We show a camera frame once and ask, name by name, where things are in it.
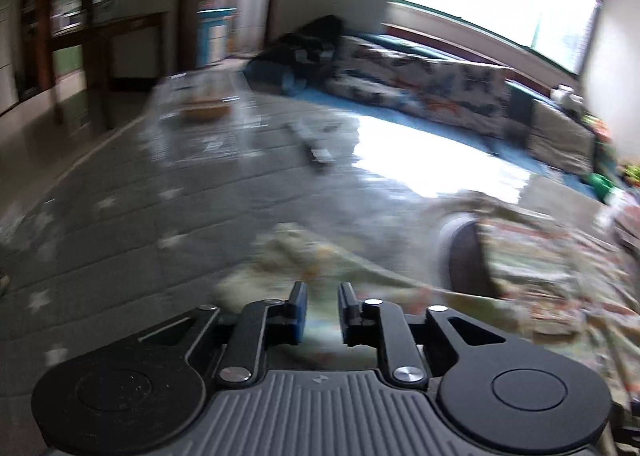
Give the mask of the butterfly pillow large upright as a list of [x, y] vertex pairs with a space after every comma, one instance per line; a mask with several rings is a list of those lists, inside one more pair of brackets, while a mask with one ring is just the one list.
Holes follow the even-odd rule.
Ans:
[[491, 137], [506, 128], [510, 78], [510, 68], [494, 64], [418, 56], [395, 73], [396, 84], [409, 93], [406, 108], [413, 116]]

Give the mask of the dark wooden side table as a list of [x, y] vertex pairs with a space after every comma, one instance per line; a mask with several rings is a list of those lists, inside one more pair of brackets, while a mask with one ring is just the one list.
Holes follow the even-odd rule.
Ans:
[[119, 17], [53, 34], [53, 52], [80, 48], [88, 101], [104, 129], [115, 126], [111, 101], [116, 94], [146, 90], [165, 75], [166, 16], [151, 12]]

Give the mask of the teal sofa bench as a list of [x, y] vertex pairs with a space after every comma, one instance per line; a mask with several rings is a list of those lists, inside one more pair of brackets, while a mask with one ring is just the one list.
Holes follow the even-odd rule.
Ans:
[[301, 28], [283, 34], [244, 69], [251, 86], [294, 95], [308, 87], [360, 106], [426, 121], [513, 162], [540, 163], [598, 199], [615, 187], [597, 170], [597, 134], [506, 67], [432, 57], [360, 35]]

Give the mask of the round black table stove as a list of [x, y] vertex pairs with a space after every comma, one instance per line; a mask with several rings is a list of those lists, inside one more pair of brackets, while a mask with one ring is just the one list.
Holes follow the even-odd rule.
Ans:
[[477, 297], [499, 297], [489, 275], [475, 221], [464, 223], [452, 234], [447, 266], [452, 291]]

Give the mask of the butterfly pillow left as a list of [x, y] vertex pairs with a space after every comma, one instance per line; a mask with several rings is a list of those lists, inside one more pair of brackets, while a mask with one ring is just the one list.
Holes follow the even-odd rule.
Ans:
[[419, 94], [433, 80], [434, 62], [356, 36], [342, 36], [324, 88], [359, 104], [421, 116]]

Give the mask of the blue white cabinet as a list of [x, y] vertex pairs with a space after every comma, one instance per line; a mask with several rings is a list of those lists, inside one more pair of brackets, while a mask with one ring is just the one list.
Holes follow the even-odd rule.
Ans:
[[198, 11], [198, 52], [196, 67], [218, 64], [228, 55], [228, 38], [235, 7], [210, 8]]

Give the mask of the black clothing pile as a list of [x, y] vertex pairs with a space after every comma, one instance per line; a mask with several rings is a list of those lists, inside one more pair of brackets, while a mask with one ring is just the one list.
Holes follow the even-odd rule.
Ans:
[[308, 80], [332, 61], [343, 31], [340, 17], [326, 15], [279, 36], [262, 58], [288, 68], [295, 80]]

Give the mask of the panda plush toy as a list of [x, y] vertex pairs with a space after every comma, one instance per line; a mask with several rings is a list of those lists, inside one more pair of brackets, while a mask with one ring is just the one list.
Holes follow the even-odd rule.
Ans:
[[564, 111], [579, 113], [584, 111], [584, 98], [579, 96], [572, 86], [560, 84], [552, 88], [550, 98]]

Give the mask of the clear plastic food container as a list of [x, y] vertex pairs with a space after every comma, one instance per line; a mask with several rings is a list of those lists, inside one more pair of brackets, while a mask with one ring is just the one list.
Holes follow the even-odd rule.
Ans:
[[141, 135], [154, 160], [182, 167], [251, 155], [261, 127], [244, 74], [210, 68], [164, 78], [152, 94]]

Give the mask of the grey cushion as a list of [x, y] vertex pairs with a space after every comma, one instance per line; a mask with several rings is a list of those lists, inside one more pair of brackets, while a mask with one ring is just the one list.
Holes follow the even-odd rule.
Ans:
[[563, 172], [586, 177], [593, 172], [596, 136], [561, 110], [536, 99], [527, 142], [531, 156]]

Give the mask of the green bowl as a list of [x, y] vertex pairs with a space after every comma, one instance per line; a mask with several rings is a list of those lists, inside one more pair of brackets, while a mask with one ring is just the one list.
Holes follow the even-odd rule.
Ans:
[[599, 173], [591, 173], [588, 176], [588, 183], [599, 200], [603, 200], [616, 187], [611, 179]]

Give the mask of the pastel patterned child garment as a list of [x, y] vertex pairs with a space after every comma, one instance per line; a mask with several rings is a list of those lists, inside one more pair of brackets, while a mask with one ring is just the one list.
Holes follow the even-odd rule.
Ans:
[[553, 217], [466, 193], [439, 202], [438, 219], [469, 213], [480, 229], [480, 274], [462, 289], [428, 259], [407, 277], [382, 268], [295, 224], [260, 236], [253, 257], [217, 293], [238, 312], [250, 302], [283, 298], [296, 281], [308, 287], [305, 340], [299, 358], [333, 367], [364, 363], [348, 354], [337, 319], [337, 287], [360, 298], [421, 314], [442, 304], [518, 335], [599, 372], [614, 401], [639, 395], [639, 301], [622, 251]]

